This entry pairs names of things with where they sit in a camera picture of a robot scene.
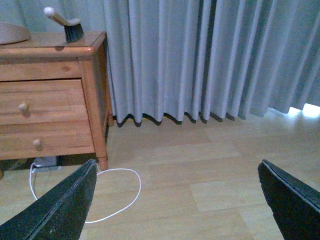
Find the wooden floor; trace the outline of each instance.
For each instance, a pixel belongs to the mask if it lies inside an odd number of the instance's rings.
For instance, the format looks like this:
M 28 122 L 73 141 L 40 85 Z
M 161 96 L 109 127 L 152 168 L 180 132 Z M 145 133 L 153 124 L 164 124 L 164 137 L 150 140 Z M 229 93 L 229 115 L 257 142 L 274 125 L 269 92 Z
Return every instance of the wooden floor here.
M 181 125 L 165 118 L 160 126 L 143 120 L 109 129 L 110 168 L 131 168 L 142 179 L 136 203 L 105 221 L 85 224 L 81 240 L 282 240 L 258 179 L 267 159 L 320 191 L 320 116 L 282 114 L 264 118 L 211 118 Z M 41 196 L 74 171 L 37 173 Z M 28 170 L 7 171 L 0 181 L 0 224 L 30 205 Z M 131 172 L 98 177 L 87 220 L 116 212 L 137 194 Z

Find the white curtain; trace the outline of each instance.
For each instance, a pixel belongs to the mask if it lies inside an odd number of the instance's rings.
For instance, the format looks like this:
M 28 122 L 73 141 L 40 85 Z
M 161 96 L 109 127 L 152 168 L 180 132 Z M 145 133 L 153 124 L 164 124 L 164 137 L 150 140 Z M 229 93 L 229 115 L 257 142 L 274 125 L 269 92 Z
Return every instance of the white curtain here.
M 319 0 L 2 0 L 0 21 L 62 31 L 44 7 L 107 32 L 119 123 L 320 106 Z

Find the wooden knob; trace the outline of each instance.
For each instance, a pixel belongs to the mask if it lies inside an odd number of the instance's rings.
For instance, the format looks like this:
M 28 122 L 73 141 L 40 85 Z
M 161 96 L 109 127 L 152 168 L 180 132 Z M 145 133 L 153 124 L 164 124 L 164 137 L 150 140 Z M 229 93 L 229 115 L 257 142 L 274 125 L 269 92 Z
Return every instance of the wooden knob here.
M 34 141 L 33 141 L 33 145 L 34 145 L 36 148 L 40 147 L 40 146 L 41 146 L 41 140 L 40 140 L 40 139 L 34 140 Z
M 26 103 L 21 103 L 19 106 L 18 106 L 19 110 L 21 112 L 26 112 L 28 111 L 28 105 Z

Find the brush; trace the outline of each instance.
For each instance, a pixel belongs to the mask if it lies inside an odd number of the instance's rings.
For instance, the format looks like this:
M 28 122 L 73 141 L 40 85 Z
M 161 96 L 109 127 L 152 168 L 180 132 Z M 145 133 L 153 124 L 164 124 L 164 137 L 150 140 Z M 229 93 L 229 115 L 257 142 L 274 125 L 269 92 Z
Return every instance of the brush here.
M 78 18 L 73 18 L 70 20 L 65 19 L 52 7 L 46 7 L 44 9 L 44 14 L 56 23 L 64 26 L 65 39 L 67 43 L 77 42 L 84 36 L 84 31 L 81 27 L 81 20 Z

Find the charging cable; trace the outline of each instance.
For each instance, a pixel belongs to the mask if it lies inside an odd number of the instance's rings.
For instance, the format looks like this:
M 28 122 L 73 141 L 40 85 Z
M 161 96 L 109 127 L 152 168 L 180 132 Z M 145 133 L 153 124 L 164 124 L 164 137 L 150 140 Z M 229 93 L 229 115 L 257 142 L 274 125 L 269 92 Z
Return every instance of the charging cable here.
M 36 194 L 35 194 L 35 191 L 32 187 L 32 170 L 34 168 L 35 164 L 32 163 L 31 166 L 30 166 L 30 174 L 29 174 L 29 186 L 30 186 L 30 190 L 32 192 L 32 195 L 34 197 L 35 200 L 38 200 Z M 116 211 L 115 213 L 109 215 L 109 216 L 106 216 L 104 218 L 101 218 L 101 219 L 98 219 L 98 220 L 95 220 L 95 221 L 86 221 L 85 223 L 86 224 L 94 224 L 94 223 L 97 223 L 97 222 L 100 222 L 100 221 L 103 221 L 103 220 L 106 220 L 108 218 L 111 218 L 112 216 L 118 214 L 118 213 L 121 213 L 122 211 L 126 210 L 127 208 L 129 208 L 132 204 L 135 203 L 135 201 L 138 199 L 139 195 L 140 195 L 140 192 L 141 192 L 141 178 L 139 176 L 139 174 L 135 171 L 135 170 L 132 170 L 132 169 L 129 169 L 129 168 L 114 168 L 114 169 L 108 169 L 108 170 L 104 170 L 104 171 L 101 171 L 97 174 L 97 176 L 99 176 L 100 174 L 103 174 L 103 173 L 106 173 L 106 172 L 111 172 L 111 171 L 130 171 L 130 172 L 133 172 L 137 175 L 138 179 L 139 179 L 139 191 L 135 197 L 135 199 L 126 207 L 120 209 L 119 211 Z

